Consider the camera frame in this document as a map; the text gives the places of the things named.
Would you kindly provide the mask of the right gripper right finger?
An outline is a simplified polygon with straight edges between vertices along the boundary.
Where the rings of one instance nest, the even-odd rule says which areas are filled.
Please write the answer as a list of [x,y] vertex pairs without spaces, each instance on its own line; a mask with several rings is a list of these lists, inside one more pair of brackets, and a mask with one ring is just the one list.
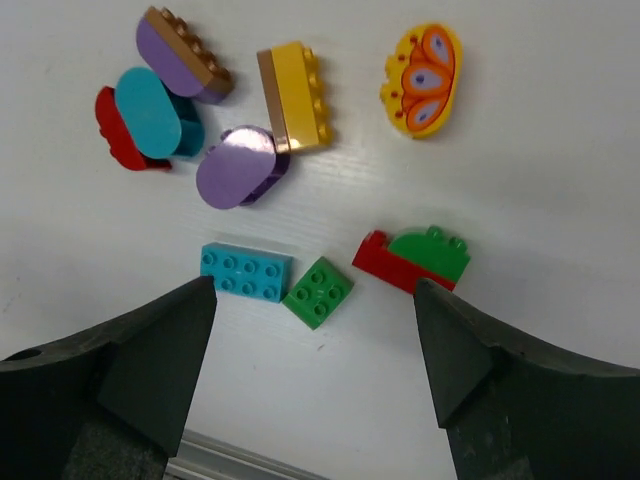
[[638,369],[554,346],[431,280],[414,304],[458,478],[638,478]]

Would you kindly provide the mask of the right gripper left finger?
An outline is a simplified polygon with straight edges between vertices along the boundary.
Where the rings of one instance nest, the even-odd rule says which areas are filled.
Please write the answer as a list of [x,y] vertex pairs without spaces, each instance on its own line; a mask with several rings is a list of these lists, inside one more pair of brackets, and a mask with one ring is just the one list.
[[196,278],[1,362],[4,479],[160,479],[177,454],[217,299]]

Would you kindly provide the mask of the green half-round lego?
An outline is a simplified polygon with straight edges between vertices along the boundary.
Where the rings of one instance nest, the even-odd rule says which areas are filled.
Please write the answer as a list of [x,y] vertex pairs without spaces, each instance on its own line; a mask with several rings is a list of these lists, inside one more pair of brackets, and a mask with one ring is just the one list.
[[389,243],[388,250],[454,283],[471,260],[466,242],[437,225],[401,232]]

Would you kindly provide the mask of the red rectangular lego brick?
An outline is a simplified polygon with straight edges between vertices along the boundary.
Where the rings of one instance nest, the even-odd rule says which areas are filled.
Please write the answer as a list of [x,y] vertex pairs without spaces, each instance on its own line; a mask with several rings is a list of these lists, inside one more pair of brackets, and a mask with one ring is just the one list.
[[432,280],[450,292],[456,287],[454,281],[392,253],[388,246],[385,232],[369,232],[356,251],[352,265],[410,295],[415,294],[421,279]]

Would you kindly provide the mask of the green square lego plate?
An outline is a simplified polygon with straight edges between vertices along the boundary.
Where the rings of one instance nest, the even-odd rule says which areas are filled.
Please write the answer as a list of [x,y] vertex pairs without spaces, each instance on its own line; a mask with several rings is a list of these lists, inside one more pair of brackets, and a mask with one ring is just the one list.
[[311,330],[319,328],[345,301],[354,282],[324,256],[319,257],[282,303]]

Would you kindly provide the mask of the red half-round lego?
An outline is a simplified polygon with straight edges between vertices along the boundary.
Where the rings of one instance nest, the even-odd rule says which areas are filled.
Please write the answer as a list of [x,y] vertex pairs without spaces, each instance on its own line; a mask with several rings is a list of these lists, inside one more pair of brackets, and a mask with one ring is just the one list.
[[172,169],[168,160],[151,159],[137,149],[116,107],[115,90],[112,87],[104,86],[98,92],[94,112],[99,133],[106,140],[111,156],[122,167],[134,172]]

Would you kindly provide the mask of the teal oval lego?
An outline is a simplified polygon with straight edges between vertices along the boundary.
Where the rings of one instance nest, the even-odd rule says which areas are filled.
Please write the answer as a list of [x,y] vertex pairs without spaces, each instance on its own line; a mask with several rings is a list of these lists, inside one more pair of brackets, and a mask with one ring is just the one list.
[[125,71],[114,98],[143,155],[156,160],[194,157],[202,149],[205,129],[192,100],[172,93],[154,71],[144,67]]

